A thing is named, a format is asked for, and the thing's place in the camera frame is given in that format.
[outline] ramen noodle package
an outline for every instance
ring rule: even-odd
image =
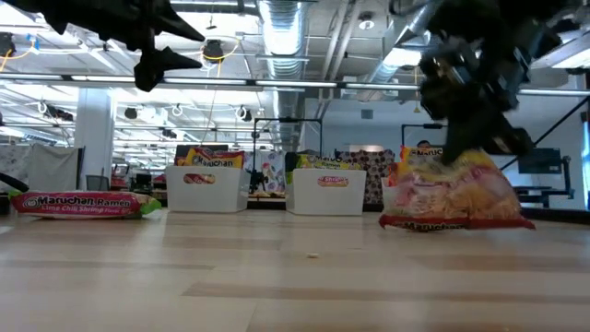
[[[443,166],[437,148],[406,148],[379,223],[414,231],[517,228],[535,225],[520,215],[513,188],[491,158],[469,150]]]
[[[208,148],[191,148],[184,161],[184,166],[231,167],[243,166],[243,151],[212,151]]]
[[[48,219],[140,218],[161,208],[150,196],[126,192],[14,192],[10,202],[18,213]]]
[[[348,163],[332,158],[321,158],[314,155],[299,155],[297,168],[326,170],[361,170],[358,163]]]

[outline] ceiling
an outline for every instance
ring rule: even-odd
[[[190,3],[190,1],[178,0],[172,2]],[[351,15],[346,17],[333,60],[336,59],[338,48],[344,44],[342,34],[347,30],[348,24],[352,25],[351,35],[341,66],[333,69],[338,80],[345,78],[361,81],[384,57],[384,36],[391,27],[392,17],[388,15],[386,0],[350,2],[348,13],[353,8],[352,4],[358,2],[360,12],[372,14],[371,21],[374,27],[362,30],[359,26],[360,21],[356,17]],[[325,55],[329,51],[332,31],[337,23],[336,13],[341,4],[342,2],[338,0],[318,0],[310,3],[304,31],[304,52],[308,61],[305,62],[302,79],[324,80],[322,71]],[[169,77],[269,77],[267,60],[261,59],[260,56],[266,54],[266,46],[261,29],[263,23],[259,17],[217,12],[213,14],[180,12],[179,14],[208,39],[220,40],[225,54],[230,53],[230,55],[220,65],[207,64],[206,67],[197,70],[177,70],[168,73]],[[208,30],[207,28],[211,25],[216,28]],[[140,55],[126,51],[124,45],[117,41],[109,41],[104,46],[105,43],[99,40],[96,33],[74,26],[69,26],[64,35],[59,35],[45,23],[41,15],[22,12],[2,1],[0,1],[0,31],[14,34],[16,55],[31,51],[22,58],[6,61],[4,68],[6,73],[131,76]],[[31,45],[35,44],[38,47],[31,48]],[[156,38],[156,44],[158,48],[170,46],[175,52],[197,59],[200,57],[203,46],[202,43],[166,33]],[[420,75],[415,74],[413,71],[400,70],[395,75],[395,79],[400,83],[414,84],[420,80]],[[533,73],[533,87],[556,88],[567,83],[568,77],[560,69],[539,68]],[[211,89],[154,89],[146,93],[138,89],[111,88],[110,91],[119,102],[117,125],[127,127],[161,125],[164,121],[166,126],[182,127],[183,130],[178,132],[183,134],[185,141],[239,142],[243,148],[248,148],[251,145],[249,142],[252,141],[249,131],[252,130],[253,123],[238,120],[235,111],[243,106],[251,110],[253,116],[275,116],[274,94],[272,90],[266,89],[218,90],[216,92]],[[78,88],[71,86],[0,84],[0,110],[7,124],[62,123],[61,120],[48,118],[46,114],[41,113],[40,102],[54,105],[76,117],[77,94]],[[307,99],[305,101],[306,116],[314,116],[318,104],[317,90],[308,90],[304,96]],[[355,97],[340,97],[336,92],[335,98],[330,102],[324,117],[326,125],[358,125],[362,109],[373,110],[373,119],[362,122],[367,126],[422,124],[429,121],[424,111],[414,113],[415,92],[400,92],[398,97],[406,100],[403,104],[383,98],[379,101],[360,102]],[[521,107],[519,112],[514,113],[514,120],[553,116],[535,111],[532,105],[538,104],[537,100],[538,98],[535,97],[521,98]],[[547,109],[563,108],[557,98],[546,98],[543,102]],[[145,110],[145,114],[156,113],[158,116],[143,116],[136,120],[129,120],[124,116],[127,107]],[[223,128],[225,131],[220,129],[216,135],[210,131],[206,134],[207,124],[208,127]],[[278,129],[273,124],[269,124],[266,128],[270,129],[270,133],[263,134],[261,140],[271,147]],[[74,129],[71,128],[19,128],[18,130],[69,144],[72,144],[74,136]],[[4,134],[0,136],[0,141],[18,139],[18,135],[14,138],[16,133],[13,131],[4,130],[0,134]],[[115,150],[116,156],[122,156],[124,152],[132,149],[138,155],[147,154],[150,156],[149,159],[161,162],[169,158],[173,152],[173,145],[164,145],[169,148],[163,148],[154,155],[151,150],[148,151],[144,147],[146,144],[136,142],[169,140],[162,137],[159,130],[117,130],[115,138],[121,140],[117,145],[119,148]]]

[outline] white column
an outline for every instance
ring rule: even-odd
[[[77,101],[75,145],[85,148],[80,189],[86,189],[86,175],[111,179],[112,138],[116,101],[108,89],[80,89]]]

